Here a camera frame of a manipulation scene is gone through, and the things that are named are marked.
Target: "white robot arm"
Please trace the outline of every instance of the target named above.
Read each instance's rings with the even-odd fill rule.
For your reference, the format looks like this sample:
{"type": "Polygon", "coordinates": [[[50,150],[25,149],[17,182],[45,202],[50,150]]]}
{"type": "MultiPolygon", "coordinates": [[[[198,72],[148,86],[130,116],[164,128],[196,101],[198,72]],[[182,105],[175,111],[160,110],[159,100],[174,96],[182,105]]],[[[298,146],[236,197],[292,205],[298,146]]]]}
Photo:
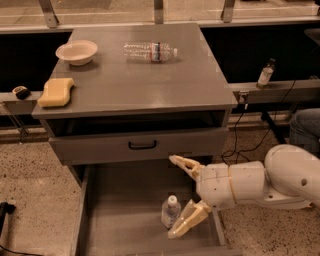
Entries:
{"type": "Polygon", "coordinates": [[[270,149],[264,165],[259,162],[201,165],[180,156],[170,161],[195,180],[199,203],[192,200],[168,232],[174,239],[196,226],[212,211],[257,204],[277,209],[301,209],[313,203],[320,207],[320,160],[293,146],[270,149]]]}

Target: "gray cabinet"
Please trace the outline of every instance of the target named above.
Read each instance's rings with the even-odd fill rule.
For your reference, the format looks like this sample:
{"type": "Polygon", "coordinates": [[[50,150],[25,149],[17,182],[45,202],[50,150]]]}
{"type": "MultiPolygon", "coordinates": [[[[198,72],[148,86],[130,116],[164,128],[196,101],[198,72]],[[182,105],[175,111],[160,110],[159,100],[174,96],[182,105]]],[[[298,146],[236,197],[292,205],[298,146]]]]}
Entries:
{"type": "Polygon", "coordinates": [[[196,196],[168,156],[220,154],[236,106],[199,27],[77,28],[76,39],[95,42],[98,52],[85,66],[57,63],[51,77],[74,79],[71,101],[33,111],[61,163],[86,170],[76,177],[82,197],[71,255],[239,255],[220,246],[217,213],[180,240],[168,240],[160,223],[168,193],[183,205],[196,196]],[[127,62],[126,41],[167,42],[181,55],[161,64],[127,62]]]}

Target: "plastic bottle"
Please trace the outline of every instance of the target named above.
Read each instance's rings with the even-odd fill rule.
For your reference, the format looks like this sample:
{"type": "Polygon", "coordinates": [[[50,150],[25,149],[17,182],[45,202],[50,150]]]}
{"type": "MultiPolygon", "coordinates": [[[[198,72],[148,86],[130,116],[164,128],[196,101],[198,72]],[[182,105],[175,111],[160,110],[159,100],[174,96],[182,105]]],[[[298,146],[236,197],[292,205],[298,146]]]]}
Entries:
{"type": "Polygon", "coordinates": [[[160,42],[127,42],[124,55],[130,61],[165,62],[176,58],[178,49],[160,42]]]}
{"type": "Polygon", "coordinates": [[[172,228],[176,219],[179,218],[181,212],[181,204],[178,202],[176,196],[169,196],[169,198],[162,204],[161,221],[166,228],[172,228]]]}
{"type": "Polygon", "coordinates": [[[267,84],[269,83],[269,80],[274,72],[275,69],[275,59],[270,59],[266,65],[263,67],[259,80],[257,82],[257,88],[264,89],[267,84]]]}

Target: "white bowl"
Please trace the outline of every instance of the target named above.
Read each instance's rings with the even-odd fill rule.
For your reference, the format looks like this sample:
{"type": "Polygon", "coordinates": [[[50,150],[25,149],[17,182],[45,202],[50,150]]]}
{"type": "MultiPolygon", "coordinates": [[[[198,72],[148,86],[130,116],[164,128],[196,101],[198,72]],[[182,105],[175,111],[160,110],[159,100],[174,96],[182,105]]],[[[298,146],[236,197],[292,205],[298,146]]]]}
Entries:
{"type": "Polygon", "coordinates": [[[98,47],[94,42],[87,40],[70,41],[56,50],[59,59],[70,65],[82,66],[89,63],[98,47]]]}

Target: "open drawer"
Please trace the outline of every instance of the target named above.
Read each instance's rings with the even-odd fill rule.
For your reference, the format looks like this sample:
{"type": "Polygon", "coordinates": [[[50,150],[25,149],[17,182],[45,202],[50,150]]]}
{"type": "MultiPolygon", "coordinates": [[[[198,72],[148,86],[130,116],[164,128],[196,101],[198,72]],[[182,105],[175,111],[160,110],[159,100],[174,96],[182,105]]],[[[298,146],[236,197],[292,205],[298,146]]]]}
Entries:
{"type": "Polygon", "coordinates": [[[175,194],[184,207],[199,200],[194,193],[189,176],[167,159],[87,166],[71,255],[242,255],[221,245],[214,214],[183,237],[167,238],[162,202],[175,194]]]}
{"type": "Polygon", "coordinates": [[[50,138],[64,165],[82,165],[221,154],[228,128],[113,133],[50,138]]]}

